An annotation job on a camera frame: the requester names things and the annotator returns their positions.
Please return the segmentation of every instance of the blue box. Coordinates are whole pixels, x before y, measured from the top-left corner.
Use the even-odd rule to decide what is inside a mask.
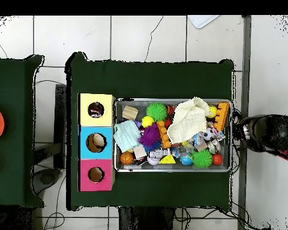
[[[93,153],[86,146],[86,139],[91,134],[101,134],[106,138],[106,146],[101,152]],[[81,126],[80,132],[80,158],[81,159],[112,159],[112,127]]]

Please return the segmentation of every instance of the yellow ball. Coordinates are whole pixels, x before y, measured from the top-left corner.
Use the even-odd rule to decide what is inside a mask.
[[[142,126],[144,128],[149,127],[154,122],[154,119],[151,116],[145,116],[142,118]]]
[[[216,106],[209,106],[210,109],[210,115],[208,115],[208,118],[214,118],[217,115],[217,111],[218,109],[216,108]]]

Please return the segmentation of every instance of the white cloth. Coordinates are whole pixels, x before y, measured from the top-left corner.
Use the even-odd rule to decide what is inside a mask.
[[[209,105],[198,97],[180,103],[175,109],[173,123],[167,129],[172,144],[189,140],[200,131],[206,132]]]

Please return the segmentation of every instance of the light blue cloth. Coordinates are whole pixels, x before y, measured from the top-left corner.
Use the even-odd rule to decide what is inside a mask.
[[[122,153],[140,145],[138,139],[141,137],[141,134],[133,121],[128,120],[117,123],[114,125],[114,131],[113,137],[118,147],[122,150]]]

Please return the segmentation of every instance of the green spiky ball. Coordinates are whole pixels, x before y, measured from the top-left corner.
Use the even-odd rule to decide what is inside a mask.
[[[204,149],[200,152],[192,153],[192,161],[199,168],[207,168],[212,164],[212,155],[207,149]]]
[[[166,106],[159,102],[152,103],[146,110],[146,115],[151,116],[156,122],[164,121],[166,118],[166,113]]]

